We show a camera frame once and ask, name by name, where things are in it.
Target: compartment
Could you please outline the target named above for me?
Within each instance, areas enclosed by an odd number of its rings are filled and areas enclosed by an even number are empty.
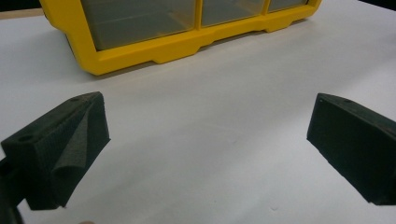
[[[202,25],[210,26],[257,16],[264,0],[204,0]]]
[[[269,12],[306,5],[307,0],[271,0]]]
[[[191,30],[194,0],[81,0],[98,50]]]

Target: screw hole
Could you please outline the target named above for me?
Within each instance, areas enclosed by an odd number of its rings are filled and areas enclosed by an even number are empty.
[[[26,142],[26,141],[29,141],[30,139],[32,139],[33,138],[33,136],[32,135],[25,135],[25,136],[22,136],[22,137],[20,137],[20,139],[18,139],[20,142]]]

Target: white table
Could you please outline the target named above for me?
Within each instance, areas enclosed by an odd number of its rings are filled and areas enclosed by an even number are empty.
[[[305,140],[318,92],[396,120],[394,11],[323,1],[288,29],[103,77],[44,17],[0,21],[0,140],[91,91],[112,140],[66,209],[21,203],[27,224],[396,222],[396,206],[364,201]]]

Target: yellow edge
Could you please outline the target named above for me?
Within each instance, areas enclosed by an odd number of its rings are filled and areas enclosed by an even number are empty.
[[[80,66],[94,75],[149,61],[166,63],[192,55],[200,47],[234,35],[283,29],[294,21],[312,16],[321,2],[310,0],[305,6],[267,13],[269,1],[266,0],[260,16],[201,27],[199,21],[202,17],[202,1],[198,0],[196,3],[196,22],[192,31],[97,51],[80,0],[40,0],[49,22],[67,35]]]

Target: yellow storage case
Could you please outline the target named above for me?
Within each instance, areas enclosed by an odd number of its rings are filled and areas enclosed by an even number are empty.
[[[166,63],[222,38],[273,32],[313,15],[321,0],[40,0],[80,66],[102,75]]]

